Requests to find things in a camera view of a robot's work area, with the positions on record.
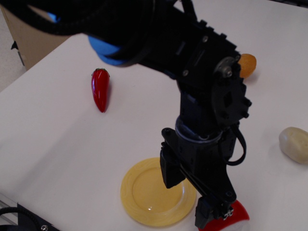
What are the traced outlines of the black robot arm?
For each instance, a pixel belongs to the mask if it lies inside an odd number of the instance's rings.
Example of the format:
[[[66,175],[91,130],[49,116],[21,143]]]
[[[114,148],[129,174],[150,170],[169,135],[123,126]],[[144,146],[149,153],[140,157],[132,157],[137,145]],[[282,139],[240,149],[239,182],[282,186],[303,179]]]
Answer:
[[[240,77],[240,54],[224,34],[198,21],[193,3],[173,0],[3,0],[28,25],[58,36],[83,33],[98,56],[114,66],[141,64],[177,81],[180,115],[175,129],[162,130],[160,165],[171,188],[189,180],[201,194],[195,225],[228,218],[236,193],[227,166],[236,141],[245,140],[239,121],[251,101]]]

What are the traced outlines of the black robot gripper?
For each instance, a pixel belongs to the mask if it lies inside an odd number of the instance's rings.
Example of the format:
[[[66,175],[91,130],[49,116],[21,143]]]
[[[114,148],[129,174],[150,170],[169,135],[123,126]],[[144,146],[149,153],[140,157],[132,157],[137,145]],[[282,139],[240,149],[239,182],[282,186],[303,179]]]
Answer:
[[[233,213],[236,193],[227,175],[236,137],[231,130],[210,142],[197,143],[182,138],[175,130],[162,130],[160,153],[163,182],[170,189],[187,179],[201,194],[195,210],[195,226],[205,228],[214,219]]]

